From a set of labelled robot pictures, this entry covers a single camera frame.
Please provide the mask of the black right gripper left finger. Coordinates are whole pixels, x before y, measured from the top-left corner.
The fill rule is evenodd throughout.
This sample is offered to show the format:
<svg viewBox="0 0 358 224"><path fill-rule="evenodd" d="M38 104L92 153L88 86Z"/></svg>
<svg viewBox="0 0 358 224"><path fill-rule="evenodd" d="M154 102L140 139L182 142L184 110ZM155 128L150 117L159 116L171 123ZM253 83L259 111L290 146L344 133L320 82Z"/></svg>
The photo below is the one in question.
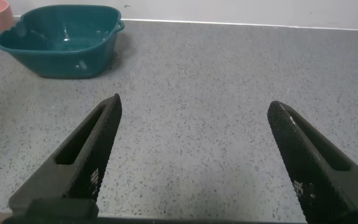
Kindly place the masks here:
<svg viewBox="0 0 358 224"><path fill-rule="evenodd" d="M39 198L97 200L122 116L118 94L100 102L10 197L22 213Z"/></svg>

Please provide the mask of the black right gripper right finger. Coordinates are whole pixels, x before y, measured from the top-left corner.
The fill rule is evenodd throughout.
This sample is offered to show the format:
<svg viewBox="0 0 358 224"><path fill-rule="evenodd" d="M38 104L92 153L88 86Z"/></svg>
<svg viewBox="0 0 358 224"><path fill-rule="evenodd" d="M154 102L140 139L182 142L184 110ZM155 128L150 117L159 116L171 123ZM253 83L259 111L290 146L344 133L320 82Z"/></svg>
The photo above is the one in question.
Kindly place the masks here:
<svg viewBox="0 0 358 224"><path fill-rule="evenodd" d="M290 106L267 117L308 223L358 223L358 165Z"/></svg>

